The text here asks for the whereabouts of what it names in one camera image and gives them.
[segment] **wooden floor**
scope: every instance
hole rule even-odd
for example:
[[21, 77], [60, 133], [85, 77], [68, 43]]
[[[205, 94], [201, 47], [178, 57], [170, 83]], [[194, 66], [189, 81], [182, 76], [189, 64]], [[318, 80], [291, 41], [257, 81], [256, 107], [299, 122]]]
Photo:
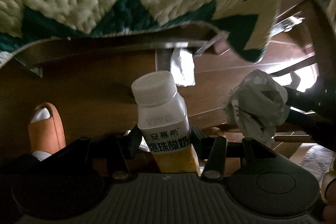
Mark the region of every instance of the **wooden floor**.
[[[299, 47], [271, 43], [263, 60], [247, 63], [228, 51], [196, 57], [196, 85], [179, 87], [190, 124], [208, 128], [225, 123], [221, 108], [230, 91], [255, 69], [273, 72], [306, 58]], [[154, 51], [100, 57], [72, 57], [29, 76], [14, 62], [0, 69], [0, 158], [29, 153], [27, 124], [41, 102], [53, 103], [62, 118], [66, 141], [131, 129], [137, 123], [132, 82], [155, 71]]]

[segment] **white plastic bottle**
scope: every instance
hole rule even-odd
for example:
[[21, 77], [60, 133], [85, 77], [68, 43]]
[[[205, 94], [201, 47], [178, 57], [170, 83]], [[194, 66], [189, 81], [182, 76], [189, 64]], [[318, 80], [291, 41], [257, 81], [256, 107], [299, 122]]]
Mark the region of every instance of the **white plastic bottle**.
[[138, 127], [163, 173], [199, 172], [188, 114], [172, 74], [157, 71], [132, 84]]

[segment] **hand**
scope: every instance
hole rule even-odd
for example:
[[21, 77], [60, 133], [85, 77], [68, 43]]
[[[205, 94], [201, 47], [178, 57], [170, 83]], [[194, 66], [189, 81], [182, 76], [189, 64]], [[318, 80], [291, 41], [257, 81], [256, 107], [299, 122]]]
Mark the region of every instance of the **hand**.
[[336, 224], [336, 181], [328, 187], [326, 198], [328, 205], [323, 211], [323, 218], [326, 224]]

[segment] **orange slipper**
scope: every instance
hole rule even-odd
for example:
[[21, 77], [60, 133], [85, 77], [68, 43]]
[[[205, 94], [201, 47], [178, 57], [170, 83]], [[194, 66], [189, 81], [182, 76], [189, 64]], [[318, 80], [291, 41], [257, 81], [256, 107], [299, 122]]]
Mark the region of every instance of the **orange slipper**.
[[61, 118], [54, 105], [43, 103], [35, 111], [46, 108], [51, 117], [28, 125], [31, 151], [54, 154], [66, 146]]

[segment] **white sock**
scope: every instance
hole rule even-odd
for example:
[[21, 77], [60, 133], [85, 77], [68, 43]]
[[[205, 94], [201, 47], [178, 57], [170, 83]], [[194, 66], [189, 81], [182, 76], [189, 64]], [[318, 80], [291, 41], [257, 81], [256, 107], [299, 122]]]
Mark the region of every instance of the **white sock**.
[[[44, 107], [44, 108], [41, 108], [38, 111], [36, 111], [36, 113], [34, 114], [34, 117], [30, 121], [30, 123], [47, 120], [50, 117], [51, 117], [51, 115], [50, 115], [49, 111]], [[39, 161], [43, 161], [46, 158], [50, 157], [51, 154], [47, 153], [47, 152], [44, 152], [44, 151], [34, 151], [33, 156], [35, 158], [37, 158]]]

